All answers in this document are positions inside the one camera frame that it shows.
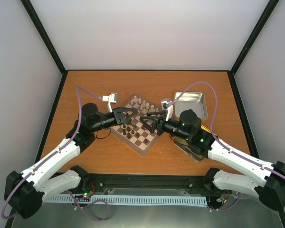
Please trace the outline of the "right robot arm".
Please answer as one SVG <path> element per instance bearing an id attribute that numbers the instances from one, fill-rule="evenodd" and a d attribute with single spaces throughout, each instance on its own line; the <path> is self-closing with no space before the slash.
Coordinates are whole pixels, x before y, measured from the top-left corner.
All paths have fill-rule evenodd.
<path id="1" fill-rule="evenodd" d="M 256 197 L 275 211 L 284 209 L 285 163 L 263 161 L 228 145 L 202 129 L 201 119 L 191 109 L 183 111 L 179 120 L 167 119 L 164 112 L 155 112 L 140 117 L 140 121 L 151 133 L 168 133 L 184 139 L 193 154 L 219 161 L 240 172 L 237 175 L 211 169 L 210 185 Z"/>

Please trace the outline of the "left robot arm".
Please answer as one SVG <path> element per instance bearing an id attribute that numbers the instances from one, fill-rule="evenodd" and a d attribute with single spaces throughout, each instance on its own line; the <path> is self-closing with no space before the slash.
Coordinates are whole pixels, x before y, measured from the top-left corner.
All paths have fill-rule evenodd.
<path id="1" fill-rule="evenodd" d="M 55 178 L 53 174 L 87 149 L 95 140 L 95 132 L 128 123 L 137 112 L 136 108 L 118 107 L 103 114 L 94 103 L 81 106 L 74 127 L 53 151 L 22 172 L 12 171 L 7 176 L 4 206 L 10 205 L 16 215 L 27 219 L 56 194 L 74 188 L 85 191 L 89 179 L 83 169 L 71 169 Z"/>

